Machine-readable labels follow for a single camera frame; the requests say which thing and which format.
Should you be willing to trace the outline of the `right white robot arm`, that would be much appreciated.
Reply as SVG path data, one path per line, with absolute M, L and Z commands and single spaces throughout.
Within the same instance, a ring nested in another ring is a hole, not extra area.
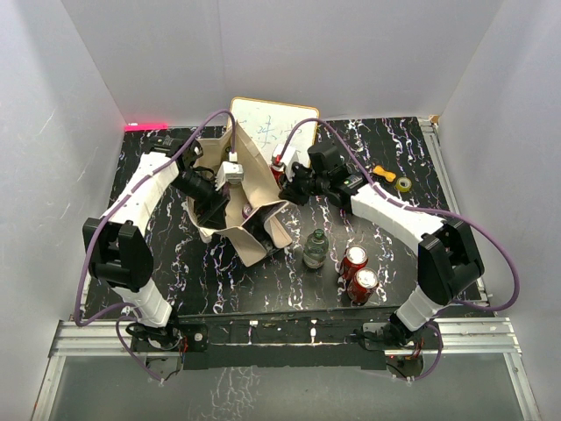
M 459 218 L 444 220 L 423 213 L 370 185 L 365 175 L 349 169 L 330 143 L 312 145 L 307 155 L 310 165 L 305 167 L 294 148 L 279 144 L 273 150 L 271 169 L 280 184 L 281 199 L 304 205 L 312 196 L 325 196 L 331 204 L 378 225 L 415 252 L 415 289 L 382 328 L 368 335 L 388 346 L 412 347 L 430 319 L 484 273 L 471 227 Z

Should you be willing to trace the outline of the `purple Fanta can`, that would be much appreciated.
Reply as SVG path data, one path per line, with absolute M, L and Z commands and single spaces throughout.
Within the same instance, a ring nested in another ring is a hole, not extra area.
M 243 219 L 248 219 L 252 215 L 253 211 L 253 207 L 249 203 L 245 203 L 242 208 Z

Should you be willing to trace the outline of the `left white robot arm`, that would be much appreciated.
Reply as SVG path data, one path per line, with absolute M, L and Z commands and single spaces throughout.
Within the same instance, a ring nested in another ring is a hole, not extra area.
M 201 227 L 225 227 L 228 194 L 215 187 L 215 170 L 196 163 L 203 157 L 196 139 L 169 136 L 151 140 L 126 188 L 99 218 L 82 227 L 87 267 L 83 275 L 106 282 L 134 309 L 138 322 L 152 328 L 150 338 L 170 350 L 181 339 L 172 323 L 172 306 L 155 285 L 153 254 L 146 243 L 146 227 L 156 205 L 172 186 L 193 201 L 195 222 Z

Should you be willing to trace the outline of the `cream canvas tote bag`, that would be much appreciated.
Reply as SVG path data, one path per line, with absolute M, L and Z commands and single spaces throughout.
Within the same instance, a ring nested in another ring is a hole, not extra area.
M 217 217 L 202 221 L 202 199 L 190 197 L 186 209 L 203 241 L 214 235 L 226 237 L 234 246 L 243 264 L 250 267 L 267 256 L 292 244 L 290 234 L 278 219 L 289 206 L 279 199 L 280 189 L 269 165 L 240 125 L 228 130 L 219 139 L 202 139 L 202 157 L 198 167 L 217 171 L 228 158 L 228 148 L 235 147 L 244 179 L 227 189 L 229 201 Z

